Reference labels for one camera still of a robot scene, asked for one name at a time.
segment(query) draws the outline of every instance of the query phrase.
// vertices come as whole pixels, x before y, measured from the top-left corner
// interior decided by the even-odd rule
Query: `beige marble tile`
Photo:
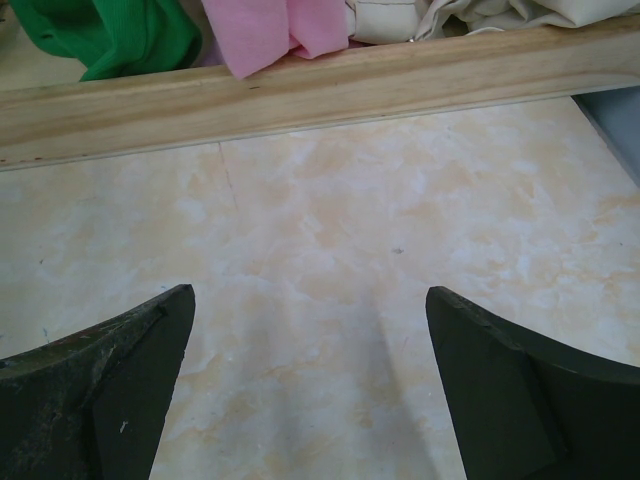
[[[463,479],[434,285],[640,365],[640,194],[570,99],[5,172],[0,202],[0,357],[194,284],[153,480]]]

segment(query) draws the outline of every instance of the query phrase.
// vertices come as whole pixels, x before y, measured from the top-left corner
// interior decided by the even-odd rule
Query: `wooden board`
[[[0,167],[640,84],[640,16],[0,93]]]

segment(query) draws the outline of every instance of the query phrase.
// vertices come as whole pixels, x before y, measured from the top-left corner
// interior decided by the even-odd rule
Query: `folded cloth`
[[[29,38],[87,66],[82,80],[191,66],[200,31],[178,0],[12,0]]]
[[[203,0],[224,62],[244,78],[292,50],[315,58],[348,47],[344,0]]]
[[[442,36],[451,15],[470,31],[556,25],[578,28],[637,11],[639,0],[433,0],[416,31],[416,40]]]

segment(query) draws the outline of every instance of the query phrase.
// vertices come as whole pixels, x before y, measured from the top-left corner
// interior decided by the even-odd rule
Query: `grey object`
[[[577,95],[574,99],[640,187],[640,87]]]

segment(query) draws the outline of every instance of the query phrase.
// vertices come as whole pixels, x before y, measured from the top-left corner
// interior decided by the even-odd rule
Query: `pink fabric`
[[[344,0],[203,0],[225,63],[237,78],[292,50],[315,58],[349,45]]]

